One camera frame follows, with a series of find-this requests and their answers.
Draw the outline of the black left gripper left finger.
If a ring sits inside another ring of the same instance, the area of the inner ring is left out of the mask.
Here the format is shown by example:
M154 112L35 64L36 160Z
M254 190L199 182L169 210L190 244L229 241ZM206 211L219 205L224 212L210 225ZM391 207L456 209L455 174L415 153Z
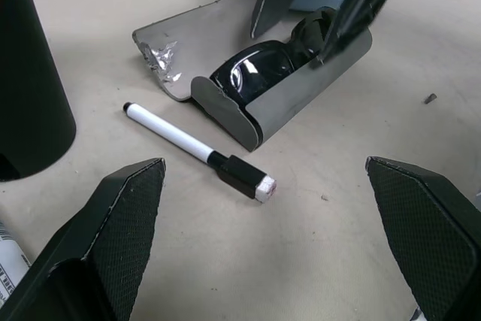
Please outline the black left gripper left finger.
M0 321L129 321L165 171L164 159L154 158L104 177L0 307Z

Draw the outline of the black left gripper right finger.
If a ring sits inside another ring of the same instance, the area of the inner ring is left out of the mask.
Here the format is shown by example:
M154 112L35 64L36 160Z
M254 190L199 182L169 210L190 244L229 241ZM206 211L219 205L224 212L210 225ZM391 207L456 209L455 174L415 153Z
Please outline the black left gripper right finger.
M367 159L388 244L426 321L481 321L481 211L443 175Z

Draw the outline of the black sunglasses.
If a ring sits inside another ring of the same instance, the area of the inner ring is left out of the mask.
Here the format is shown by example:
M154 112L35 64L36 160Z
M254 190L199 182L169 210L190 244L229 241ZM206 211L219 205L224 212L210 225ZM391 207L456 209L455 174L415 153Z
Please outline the black sunglasses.
M333 8L320 8L294 27L287 42L254 44L225 61L210 79L239 106L247 106L319 54L335 14Z

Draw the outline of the grey open glasses case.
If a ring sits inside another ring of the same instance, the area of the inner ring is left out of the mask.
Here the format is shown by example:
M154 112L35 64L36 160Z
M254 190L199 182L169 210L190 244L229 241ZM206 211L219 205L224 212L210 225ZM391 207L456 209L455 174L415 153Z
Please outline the grey open glasses case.
M360 34L325 65L310 62L245 107L209 76L233 55L255 44L249 37L256 0L217 0L136 29L133 41L174 100L193 99L248 151L254 151L342 76L372 45Z

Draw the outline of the black cylindrical cup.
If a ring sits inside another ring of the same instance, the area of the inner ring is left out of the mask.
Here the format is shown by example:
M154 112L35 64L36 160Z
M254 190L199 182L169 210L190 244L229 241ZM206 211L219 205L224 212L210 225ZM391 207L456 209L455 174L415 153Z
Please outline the black cylindrical cup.
M76 122L33 0L0 0L0 182L69 150Z

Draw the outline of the white marker with barcode print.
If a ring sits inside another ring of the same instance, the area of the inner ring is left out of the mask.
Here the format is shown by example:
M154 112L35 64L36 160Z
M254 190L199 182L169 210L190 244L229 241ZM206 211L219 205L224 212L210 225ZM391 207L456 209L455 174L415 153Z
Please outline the white marker with barcode print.
M2 307L31 264L19 244L0 221L0 307Z

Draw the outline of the white marker with black cap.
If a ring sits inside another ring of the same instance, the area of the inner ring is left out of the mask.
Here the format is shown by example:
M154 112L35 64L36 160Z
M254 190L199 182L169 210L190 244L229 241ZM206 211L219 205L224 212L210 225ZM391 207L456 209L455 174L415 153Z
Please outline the white marker with black cap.
M264 203L274 194L276 180L241 158L222 155L139 104L126 102L123 111L131 120L211 167L220 180L245 196Z

